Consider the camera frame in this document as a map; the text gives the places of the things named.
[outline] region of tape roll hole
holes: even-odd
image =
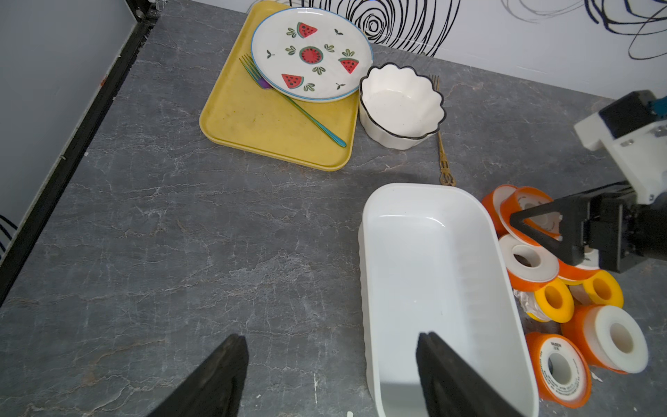
[[[544,297],[546,302],[555,309],[559,309],[563,306],[563,296],[560,295],[560,292],[552,286],[546,286],[544,288]]]
[[[612,342],[618,350],[625,354],[629,354],[634,349],[634,341],[628,329],[625,328],[621,323],[614,323],[609,329],[609,333],[612,337]]]
[[[514,246],[512,254],[514,255],[514,259],[519,261],[520,264],[529,268],[537,268],[542,263],[540,255],[528,245]]]
[[[549,372],[557,383],[567,385],[572,379],[570,363],[565,357],[557,352],[552,353],[548,359]]]
[[[537,207],[537,206],[538,206],[538,204],[526,203],[526,204],[524,204],[524,210],[529,209],[529,208],[533,208],[533,207]],[[542,229],[546,229],[546,228],[552,226],[552,224],[550,224],[549,216],[547,214],[540,214],[539,216],[535,216],[535,217],[532,217],[530,219],[533,222],[535,222],[535,224],[540,226]]]
[[[612,297],[612,289],[609,287],[609,284],[600,278],[593,279],[593,290],[603,300],[609,300]]]

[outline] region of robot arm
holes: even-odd
[[[510,224],[569,265],[587,248],[600,268],[623,272],[644,258],[667,260],[667,97],[635,91],[574,126],[584,146],[609,151],[628,181],[613,183],[510,217]],[[524,223],[558,212],[559,240]]]

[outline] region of scalloped bowl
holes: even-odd
[[[435,134],[447,117],[442,94],[412,67],[371,67],[360,91],[362,126],[385,147],[409,149]]]

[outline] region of black bowl rim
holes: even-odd
[[[445,109],[442,107],[442,103],[445,102],[445,97],[442,95],[442,93],[440,93],[438,90],[436,90],[435,87],[432,87],[432,89],[433,89],[433,91],[435,91],[436,93],[438,93],[438,95],[440,96],[440,108],[442,109],[442,111],[443,111],[443,113],[444,113],[443,116],[442,116],[442,119],[440,119],[440,121],[438,122],[438,126],[436,127],[435,130],[430,131],[430,132],[428,132],[428,133],[426,133],[426,134],[424,134],[424,135],[421,135],[421,136],[419,136],[419,137],[414,137],[414,136],[401,136],[401,135],[397,135],[396,133],[392,133],[392,132],[388,131],[388,130],[385,129],[382,125],[380,125],[378,122],[376,122],[375,120],[373,120],[373,118],[371,117],[371,114],[368,112],[368,109],[366,108],[366,105],[364,104],[364,89],[363,89],[362,85],[364,84],[364,80],[367,79],[368,76],[371,74],[371,71],[373,71],[373,68],[383,69],[383,68],[386,67],[387,65],[393,65],[394,67],[396,67],[396,68],[398,68],[398,69],[410,68],[410,69],[412,70],[412,72],[415,73],[415,75],[417,75],[418,77],[421,77],[421,78],[426,78],[426,79],[431,83],[431,86],[433,85],[433,80],[431,80],[429,77],[426,77],[425,75],[419,75],[419,74],[417,74],[417,70],[415,70],[415,69],[414,69],[413,67],[411,67],[410,65],[406,65],[405,67],[399,67],[397,63],[394,63],[394,62],[387,62],[387,63],[384,63],[381,67],[378,67],[377,65],[374,65],[374,66],[370,67],[370,68],[368,69],[368,72],[366,73],[366,75],[363,76],[363,77],[359,80],[359,102],[360,102],[360,103],[362,104],[362,106],[364,107],[364,111],[366,112],[366,115],[368,115],[368,118],[371,119],[371,121],[373,122],[374,125],[378,126],[379,128],[381,128],[382,130],[384,130],[384,131],[387,132],[388,134],[390,134],[390,135],[392,135],[392,136],[400,137],[400,138],[402,138],[402,139],[421,140],[421,139],[423,139],[423,138],[425,138],[425,137],[427,137],[427,136],[429,136],[429,135],[432,135],[433,133],[439,131],[439,130],[440,130],[440,125],[441,125],[442,122],[445,121],[445,119],[447,118],[447,110],[445,110]]]

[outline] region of iridescent fork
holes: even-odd
[[[239,60],[241,61],[241,64],[243,65],[243,67],[245,68],[245,70],[248,71],[248,73],[250,74],[250,76],[252,77],[252,79],[255,80],[255,82],[257,83],[258,86],[262,87],[263,89],[274,89],[274,88],[271,86],[271,84],[269,84],[269,83],[268,83],[268,82],[261,76],[261,73],[260,73],[259,70],[257,69],[257,66],[255,65],[255,61],[253,61],[252,57],[250,57],[249,55],[244,55],[242,58],[239,58]],[[298,105],[294,100],[292,100],[290,97],[284,95],[283,93],[281,93],[281,92],[278,91],[278,90],[275,90],[275,92],[278,93],[281,97],[284,97],[285,100],[287,100],[287,101],[289,101],[290,103],[292,103],[292,104],[294,105],[294,107],[296,107],[297,109],[299,109],[299,111],[302,112],[308,119],[310,119],[310,121],[312,121],[313,123],[315,123],[315,125],[316,125],[317,127],[319,127],[324,133],[326,133],[326,135],[327,135],[328,137],[332,138],[334,142],[336,142],[338,145],[340,145],[340,146],[342,146],[342,147],[346,147],[346,146],[347,146],[347,144],[346,144],[341,138],[339,138],[338,136],[336,136],[334,132],[332,132],[332,131],[330,131],[329,129],[327,129],[326,127],[324,127],[324,125],[323,125],[322,123],[320,123],[320,122],[318,122],[317,120],[315,120],[315,118],[314,118],[313,116],[311,116],[310,114],[308,114],[308,112],[307,112],[306,110],[302,109],[301,106]]]

